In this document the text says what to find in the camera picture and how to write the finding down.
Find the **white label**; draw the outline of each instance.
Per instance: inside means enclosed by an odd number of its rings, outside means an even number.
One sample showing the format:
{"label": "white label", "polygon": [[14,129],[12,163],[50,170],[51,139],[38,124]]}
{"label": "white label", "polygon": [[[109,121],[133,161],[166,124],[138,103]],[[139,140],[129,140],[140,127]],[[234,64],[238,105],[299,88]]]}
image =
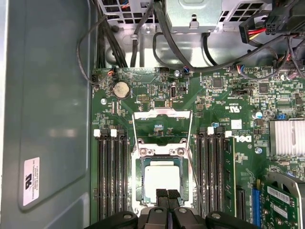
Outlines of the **white label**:
{"label": "white label", "polygon": [[39,157],[24,162],[23,205],[39,197]]}
{"label": "white label", "polygon": [[231,120],[232,130],[241,130],[243,128],[243,121],[241,119]]}
{"label": "white label", "polygon": [[238,106],[230,106],[230,112],[231,113],[239,113],[240,109],[238,108]]}
{"label": "white label", "polygon": [[288,218],[287,212],[285,212],[283,209],[279,208],[278,206],[273,204],[273,210],[276,211],[278,214],[284,216],[286,219]]}
{"label": "white label", "polygon": [[285,194],[283,194],[279,191],[276,191],[275,189],[273,189],[271,187],[267,187],[267,192],[270,195],[272,195],[272,196],[280,199],[281,201],[285,202],[286,204],[290,204],[290,197],[289,196],[287,196],[287,195],[285,195]]}
{"label": "white label", "polygon": [[252,142],[252,136],[234,136],[236,138],[236,142]]}

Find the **yellow wire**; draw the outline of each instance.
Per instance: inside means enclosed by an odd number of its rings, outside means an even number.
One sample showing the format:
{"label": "yellow wire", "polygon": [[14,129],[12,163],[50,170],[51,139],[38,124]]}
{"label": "yellow wire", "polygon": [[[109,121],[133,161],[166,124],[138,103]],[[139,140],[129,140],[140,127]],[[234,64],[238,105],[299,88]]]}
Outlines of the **yellow wire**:
{"label": "yellow wire", "polygon": [[249,40],[253,40],[255,37],[257,37],[259,34],[261,34],[261,32],[260,33],[258,33],[258,34],[255,34],[255,35],[253,35],[252,37],[250,37],[250,39]]}

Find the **sticker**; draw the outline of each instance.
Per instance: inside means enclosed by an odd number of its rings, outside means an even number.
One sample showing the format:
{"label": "sticker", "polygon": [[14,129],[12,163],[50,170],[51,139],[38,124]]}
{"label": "sticker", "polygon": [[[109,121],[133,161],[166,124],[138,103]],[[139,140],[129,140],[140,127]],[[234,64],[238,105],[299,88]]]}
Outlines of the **sticker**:
{"label": "sticker", "polygon": [[273,204],[273,210],[276,211],[278,214],[284,216],[286,219],[288,218],[287,212],[285,212],[283,209],[279,208],[278,206]]}
{"label": "sticker", "polygon": [[241,119],[231,120],[232,130],[241,130],[243,128],[243,122]]}
{"label": "sticker", "polygon": [[279,191],[276,191],[275,189],[273,189],[271,187],[267,187],[267,192],[270,195],[272,195],[272,196],[280,199],[281,201],[285,202],[286,204],[290,204],[290,197],[289,196],[287,196],[287,195],[285,195],[285,194],[283,194]]}
{"label": "sticker", "polygon": [[23,205],[39,197],[39,157],[24,161]]}

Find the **ul logo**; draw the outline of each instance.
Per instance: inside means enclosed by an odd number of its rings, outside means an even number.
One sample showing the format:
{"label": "ul logo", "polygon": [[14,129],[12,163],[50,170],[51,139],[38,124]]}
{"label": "ul logo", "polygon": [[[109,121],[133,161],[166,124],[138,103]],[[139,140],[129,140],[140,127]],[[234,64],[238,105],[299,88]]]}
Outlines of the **ul logo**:
{"label": "ul logo", "polygon": [[25,177],[25,190],[32,185],[32,173]]}

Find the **ram slot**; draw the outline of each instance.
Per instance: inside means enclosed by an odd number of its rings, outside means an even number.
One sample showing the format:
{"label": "ram slot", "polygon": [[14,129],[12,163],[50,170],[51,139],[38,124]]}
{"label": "ram slot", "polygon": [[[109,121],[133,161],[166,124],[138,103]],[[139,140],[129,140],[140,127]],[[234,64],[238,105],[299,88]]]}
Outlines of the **ram slot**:
{"label": "ram slot", "polygon": [[210,211],[215,211],[216,206],[218,206],[218,195],[217,195],[217,162],[216,162],[216,154],[217,154],[217,147],[216,147],[216,138],[215,134],[209,135],[209,165],[210,165]]}
{"label": "ram slot", "polygon": [[99,219],[102,220],[108,217],[108,192],[109,183],[108,177],[108,162],[107,154],[110,152],[110,139],[108,130],[101,131],[101,137],[98,142],[98,209]]}
{"label": "ram slot", "polygon": [[216,176],[215,176],[215,189],[217,200],[215,205],[216,211],[224,210],[224,134],[216,134],[216,155],[215,162],[216,165]]}
{"label": "ram slot", "polygon": [[[201,130],[197,135],[197,176],[199,183],[199,192],[201,192],[203,198],[203,205],[205,213],[209,209],[209,192],[207,189],[207,182],[209,180],[209,172],[208,172],[208,158],[207,155],[207,145],[208,141],[205,137],[206,133],[204,130]],[[198,203],[198,208],[202,213],[202,206]]]}
{"label": "ram slot", "polygon": [[120,188],[120,199],[121,209],[120,211],[127,209],[127,135],[125,131],[119,135],[120,138],[120,168],[121,168],[121,188]]}
{"label": "ram slot", "polygon": [[112,137],[113,156],[113,210],[114,214],[120,211],[120,140],[119,136]]}
{"label": "ram slot", "polygon": [[112,140],[110,137],[104,140],[104,172],[105,172],[105,205],[106,217],[112,215],[113,196],[112,196]]}

